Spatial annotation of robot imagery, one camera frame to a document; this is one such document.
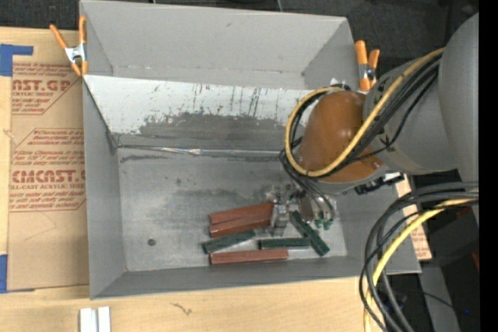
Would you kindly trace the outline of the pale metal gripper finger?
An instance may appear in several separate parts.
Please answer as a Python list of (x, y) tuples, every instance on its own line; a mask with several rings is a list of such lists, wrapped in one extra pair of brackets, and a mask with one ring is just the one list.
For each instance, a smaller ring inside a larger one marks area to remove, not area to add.
[(285, 205), (275, 205), (271, 217), (271, 235), (282, 237), (289, 223), (289, 212)]
[(286, 204), (288, 199), (288, 189), (286, 187), (273, 187), (268, 192), (268, 201), (274, 205)]

